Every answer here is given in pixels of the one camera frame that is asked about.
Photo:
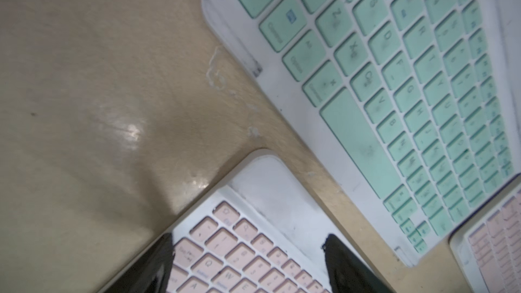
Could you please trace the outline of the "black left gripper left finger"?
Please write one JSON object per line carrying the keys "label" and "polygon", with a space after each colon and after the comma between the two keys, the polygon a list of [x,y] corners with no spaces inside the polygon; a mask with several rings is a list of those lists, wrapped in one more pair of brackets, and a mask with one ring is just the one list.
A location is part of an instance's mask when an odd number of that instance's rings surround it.
{"label": "black left gripper left finger", "polygon": [[103,292],[165,293],[174,257],[173,235],[165,233]]}

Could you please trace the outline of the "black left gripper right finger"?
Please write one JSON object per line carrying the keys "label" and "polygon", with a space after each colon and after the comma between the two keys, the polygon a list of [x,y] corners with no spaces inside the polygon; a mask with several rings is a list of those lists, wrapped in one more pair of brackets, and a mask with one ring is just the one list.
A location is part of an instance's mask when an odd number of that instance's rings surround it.
{"label": "black left gripper right finger", "polygon": [[322,249],[333,293],[392,292],[336,235],[329,234]]}

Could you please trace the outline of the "pink key keyboard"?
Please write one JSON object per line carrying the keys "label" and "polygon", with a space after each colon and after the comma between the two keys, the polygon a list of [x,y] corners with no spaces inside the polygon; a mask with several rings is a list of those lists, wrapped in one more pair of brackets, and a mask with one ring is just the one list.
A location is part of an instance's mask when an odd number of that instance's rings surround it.
{"label": "pink key keyboard", "polygon": [[249,154],[163,234],[175,257],[166,292],[332,292],[324,245],[338,226],[272,151]]}
{"label": "pink key keyboard", "polygon": [[449,244],[472,292],[519,292],[520,177],[460,226]]}

